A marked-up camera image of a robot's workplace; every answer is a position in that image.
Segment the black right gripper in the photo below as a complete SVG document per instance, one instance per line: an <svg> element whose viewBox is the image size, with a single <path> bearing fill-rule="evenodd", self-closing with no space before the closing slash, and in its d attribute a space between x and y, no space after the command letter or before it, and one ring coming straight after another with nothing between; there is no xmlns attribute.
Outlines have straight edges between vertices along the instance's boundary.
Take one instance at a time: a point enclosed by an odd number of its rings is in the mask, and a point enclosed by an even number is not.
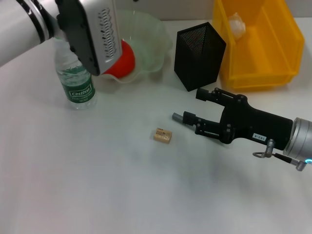
<svg viewBox="0 0 312 234"><path fill-rule="evenodd" d="M284 150L290 140L293 121L253 108L246 96L234 95L219 88L211 92L199 88L196 99L224 106L220 124L189 112L183 113L183 123L195 126L196 135L217 139L225 144L245 138L267 145L272 139L278 150Z"/></svg>

